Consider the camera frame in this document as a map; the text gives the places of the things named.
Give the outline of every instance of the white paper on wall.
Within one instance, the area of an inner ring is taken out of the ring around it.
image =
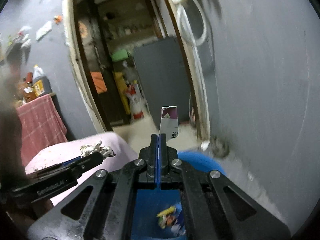
[[[43,36],[52,30],[52,21],[47,21],[39,30],[36,32],[36,40],[39,41]]]

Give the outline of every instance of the trash bin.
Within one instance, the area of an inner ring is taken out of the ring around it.
[[[201,153],[178,152],[178,158],[189,162],[197,170],[203,172],[218,170],[222,174],[225,174],[222,167],[216,161]],[[174,237],[169,228],[161,229],[158,226],[158,218],[156,217],[157,214],[177,203],[180,203],[180,195],[178,190],[138,190],[133,214],[131,239],[187,239],[185,235]]]

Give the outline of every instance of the grey wall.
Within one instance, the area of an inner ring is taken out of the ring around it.
[[[21,76],[33,72],[35,64],[42,67],[57,94],[55,105],[68,129],[68,139],[80,139],[95,134],[96,130],[71,72],[64,26],[53,23],[50,33],[39,42],[35,39],[42,25],[61,14],[62,0],[9,0],[0,13],[0,32],[6,46],[8,35],[15,36],[24,25],[32,28],[32,45],[21,66]]]
[[[230,142],[294,233],[320,198],[320,19],[308,0],[202,3],[212,134]],[[187,13],[199,36],[191,1]]]

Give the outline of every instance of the kitchen shelf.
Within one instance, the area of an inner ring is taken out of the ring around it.
[[[118,47],[119,45],[125,45],[129,43],[134,43],[136,41],[144,40],[148,37],[155,36],[155,32],[153,28],[148,28],[145,30],[141,30],[137,33],[133,33],[131,35],[126,35],[111,41],[107,42],[108,47],[115,48]]]

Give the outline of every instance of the pink checkered tablecloth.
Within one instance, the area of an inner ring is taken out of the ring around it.
[[[22,125],[22,164],[26,166],[42,149],[67,142],[64,126],[50,95],[17,108]]]

